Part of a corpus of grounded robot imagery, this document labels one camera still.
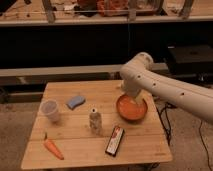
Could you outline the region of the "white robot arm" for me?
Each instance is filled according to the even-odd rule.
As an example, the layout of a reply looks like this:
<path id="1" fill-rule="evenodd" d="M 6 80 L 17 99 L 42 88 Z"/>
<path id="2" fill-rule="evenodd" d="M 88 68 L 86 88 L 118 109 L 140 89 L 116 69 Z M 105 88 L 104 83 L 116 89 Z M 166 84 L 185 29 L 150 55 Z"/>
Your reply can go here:
<path id="1" fill-rule="evenodd" d="M 151 55 L 140 52 L 120 68 L 122 90 L 136 98 L 142 89 L 213 125 L 213 90 L 151 71 Z"/>

